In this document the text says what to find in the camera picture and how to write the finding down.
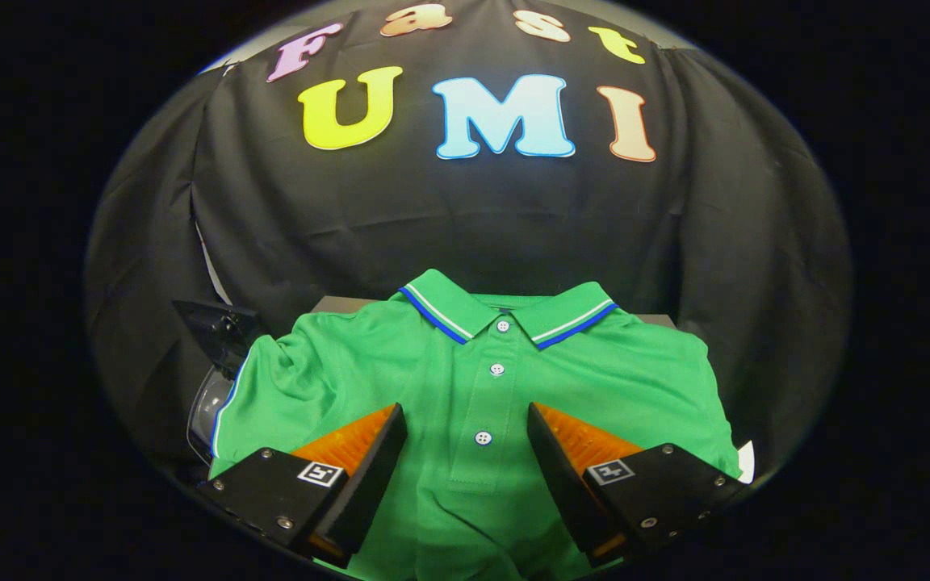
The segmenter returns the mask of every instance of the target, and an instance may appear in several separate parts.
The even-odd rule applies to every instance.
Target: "yellow letter u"
[[[322,82],[300,93],[296,100],[304,104],[304,139],[317,148],[345,148],[374,139],[390,125],[394,115],[394,77],[404,70],[384,66],[358,76],[368,86],[368,111],[365,118],[352,125],[336,121],[336,93],[346,87],[343,80]]]

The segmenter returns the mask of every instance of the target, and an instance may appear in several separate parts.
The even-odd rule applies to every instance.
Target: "black fabric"
[[[735,445],[753,439],[756,471],[774,470],[829,391],[852,298],[834,192],[797,130],[702,52],[553,4],[444,4],[453,23],[406,36],[378,34],[400,4],[333,21],[344,29],[276,82],[265,80],[281,44],[205,73],[132,144],[96,217],[87,275],[93,349],[122,416],[150,449],[185,454],[184,413],[207,361],[170,300],[214,298],[199,224],[228,297],[275,335],[324,295],[385,299],[428,268],[473,293],[553,295],[597,280],[623,309],[667,313],[705,340]],[[514,10],[555,16],[571,43],[528,36]],[[647,62],[610,54],[590,26],[620,31]],[[404,72],[381,135],[336,151],[306,142],[300,92],[342,78],[338,118],[352,123],[366,106],[358,75],[390,65]],[[521,155],[517,126],[502,154],[473,129],[475,157],[436,156],[436,82],[475,77],[503,99],[531,73],[568,84],[575,155]],[[602,85],[645,98],[655,161],[610,153]],[[183,416],[149,422],[137,411],[152,401]]]

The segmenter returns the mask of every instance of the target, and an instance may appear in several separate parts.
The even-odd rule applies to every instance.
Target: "shirt sleeve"
[[[325,373],[320,340],[298,321],[284,337],[262,335],[253,343],[217,413],[209,478],[263,446],[292,451],[310,441],[338,395]]]

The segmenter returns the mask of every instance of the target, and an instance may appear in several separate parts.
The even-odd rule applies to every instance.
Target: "black backdrop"
[[[862,290],[852,357],[811,444],[643,576],[930,577],[930,7],[643,9],[800,122],[845,192]],[[285,14],[270,10],[0,10],[0,577],[303,577],[154,474],[93,389],[78,308],[119,152],[192,73]]]
[[[303,69],[265,82],[280,40],[196,77],[145,123],[104,187],[86,271],[93,352],[121,419],[153,453],[197,461],[185,419],[207,363],[170,305],[215,300],[197,224],[228,297],[275,336],[324,295],[383,300],[428,268],[473,293],[557,295],[597,280],[624,310],[667,313],[707,343],[734,445],[756,447],[759,487],[815,419],[848,334],[848,238],[815,155],[707,52],[653,47],[627,22],[539,0],[444,5],[450,26],[392,38],[378,28],[400,4],[317,19],[297,36],[342,29]],[[521,32],[520,9],[554,16],[572,40]],[[591,26],[623,30],[646,62],[610,55]],[[390,65],[403,73],[379,136],[335,151],[307,143],[300,91],[351,80],[345,122],[366,107],[354,78]],[[565,80],[571,156],[436,155],[457,129],[444,128],[436,82],[475,76],[501,99],[533,73]],[[602,85],[641,94],[654,161],[610,154]]]

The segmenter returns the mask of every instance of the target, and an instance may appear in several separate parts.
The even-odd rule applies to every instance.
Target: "white collar stripe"
[[[610,302],[612,302],[612,299],[608,299],[605,302],[602,302],[601,305],[598,305],[597,307],[592,308],[591,310],[582,314],[582,316],[576,317],[576,319],[568,321],[568,323],[566,324],[562,324],[562,326],[560,327],[553,328],[551,331],[547,331],[547,333],[542,333],[540,335],[537,335],[536,337],[533,337],[533,342],[535,343],[535,342],[538,342],[540,339],[543,339],[549,335],[554,335],[555,333],[558,333],[558,331],[561,331],[564,328],[572,327],[573,324],[579,323],[581,320],[587,319],[588,316],[591,316],[595,312],[598,312],[603,307],[605,307],[605,305],[608,305]]]
[[[422,302],[424,303],[425,308],[428,308],[428,309],[429,309],[429,312],[432,312],[432,313],[435,314],[436,316],[440,317],[440,320],[442,320],[443,323],[449,324],[451,327],[453,327],[453,328],[455,329],[455,331],[458,331],[458,332],[461,333],[463,336],[465,336],[465,338],[467,338],[467,339],[471,339],[471,338],[472,338],[472,334],[471,334],[471,333],[469,333],[468,331],[464,330],[464,328],[458,327],[457,324],[455,324],[455,322],[454,322],[453,320],[447,319],[447,317],[444,316],[444,314],[443,314],[442,312],[440,312],[439,310],[437,310],[437,308],[434,307],[432,303],[430,303],[429,301],[425,300],[425,297],[423,297],[423,295],[421,295],[421,293],[418,293],[418,289],[417,289],[416,287],[411,286],[410,283],[407,284],[406,287],[409,288],[409,289],[411,290],[411,293],[414,293],[414,295],[415,295],[416,297],[418,297],[418,300],[420,300],[420,301],[422,301]]]

